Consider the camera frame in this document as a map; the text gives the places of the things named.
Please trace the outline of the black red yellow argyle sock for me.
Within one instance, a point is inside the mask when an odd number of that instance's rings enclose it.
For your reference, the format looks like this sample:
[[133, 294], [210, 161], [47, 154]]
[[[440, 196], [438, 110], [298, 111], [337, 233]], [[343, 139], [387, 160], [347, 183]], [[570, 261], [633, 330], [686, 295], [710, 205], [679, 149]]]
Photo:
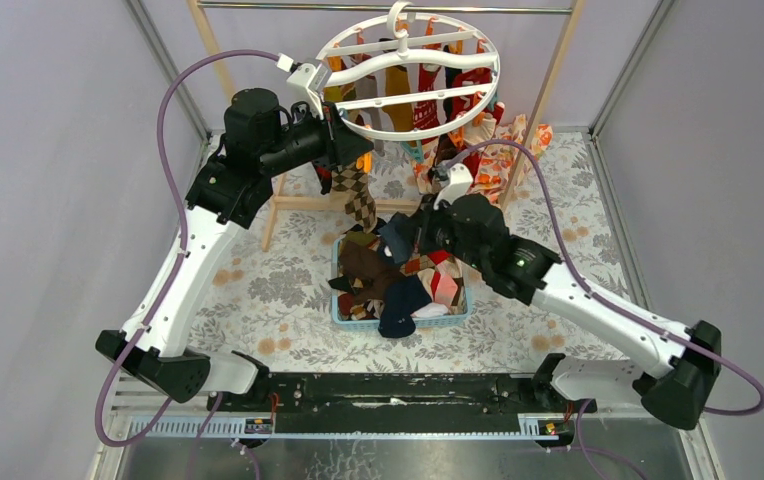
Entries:
[[332, 185], [333, 185], [332, 171], [317, 164], [314, 164], [313, 168], [315, 171], [315, 175], [318, 179], [318, 182], [320, 184], [320, 194], [328, 195], [332, 191]]

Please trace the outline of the beige brown argyle sock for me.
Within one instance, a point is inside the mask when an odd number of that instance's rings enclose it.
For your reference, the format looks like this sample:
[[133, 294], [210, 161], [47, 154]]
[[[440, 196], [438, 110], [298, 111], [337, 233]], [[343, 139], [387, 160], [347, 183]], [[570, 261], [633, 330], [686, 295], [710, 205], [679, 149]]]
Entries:
[[364, 231], [371, 232], [378, 222], [376, 203], [369, 191], [368, 174], [356, 166], [332, 171], [330, 195]]

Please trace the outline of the orange plastic clip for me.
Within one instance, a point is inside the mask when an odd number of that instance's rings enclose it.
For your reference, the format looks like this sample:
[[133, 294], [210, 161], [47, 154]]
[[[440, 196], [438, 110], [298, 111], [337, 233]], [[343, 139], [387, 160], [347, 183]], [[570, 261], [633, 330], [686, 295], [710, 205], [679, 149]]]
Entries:
[[361, 155], [355, 162], [357, 170], [364, 173], [370, 173], [373, 168], [373, 153], [367, 152]]

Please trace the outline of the white round clip hanger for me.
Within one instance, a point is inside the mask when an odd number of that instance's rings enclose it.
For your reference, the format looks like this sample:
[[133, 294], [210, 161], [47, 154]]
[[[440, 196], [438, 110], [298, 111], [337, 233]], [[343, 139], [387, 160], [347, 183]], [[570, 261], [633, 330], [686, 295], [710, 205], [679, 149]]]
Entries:
[[371, 140], [421, 144], [469, 122], [495, 98], [497, 48], [476, 27], [408, 1], [336, 34], [314, 61], [331, 76], [323, 103]]

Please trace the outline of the dark navy sock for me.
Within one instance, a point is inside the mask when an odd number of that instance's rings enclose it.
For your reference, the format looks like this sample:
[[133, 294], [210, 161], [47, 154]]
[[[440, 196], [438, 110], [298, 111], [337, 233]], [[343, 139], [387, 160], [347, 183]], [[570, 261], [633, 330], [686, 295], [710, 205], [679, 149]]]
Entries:
[[394, 265], [405, 264], [417, 250], [418, 221], [403, 213], [395, 213], [379, 228], [378, 234], [383, 243], [383, 254], [390, 258]]

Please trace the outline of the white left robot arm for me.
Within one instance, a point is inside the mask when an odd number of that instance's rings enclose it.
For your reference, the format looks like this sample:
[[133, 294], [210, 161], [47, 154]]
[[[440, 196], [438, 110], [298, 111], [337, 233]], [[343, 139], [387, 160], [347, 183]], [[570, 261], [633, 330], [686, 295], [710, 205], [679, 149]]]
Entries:
[[120, 329], [102, 331], [95, 348], [175, 402], [226, 392], [254, 411], [268, 397], [263, 365], [191, 347], [195, 313], [236, 237], [272, 197], [274, 177], [305, 164], [330, 172], [352, 166], [373, 143], [349, 128], [333, 103], [323, 103], [320, 114], [306, 102], [284, 108], [263, 88], [237, 92], [223, 121], [218, 149], [182, 201], [185, 224], [143, 305]]

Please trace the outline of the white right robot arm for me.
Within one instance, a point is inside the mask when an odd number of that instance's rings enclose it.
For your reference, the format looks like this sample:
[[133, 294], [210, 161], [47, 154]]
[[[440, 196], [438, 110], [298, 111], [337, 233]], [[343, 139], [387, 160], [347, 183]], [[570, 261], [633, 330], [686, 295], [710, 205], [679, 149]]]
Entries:
[[403, 234], [419, 252], [449, 253], [495, 293], [569, 320], [623, 354], [621, 360], [549, 355], [531, 386], [541, 410], [594, 399], [639, 405], [680, 430], [698, 425], [721, 371], [704, 354], [720, 354], [718, 327], [704, 320], [688, 326], [584, 284], [558, 253], [511, 233], [500, 209], [479, 195], [453, 203], [425, 196]]

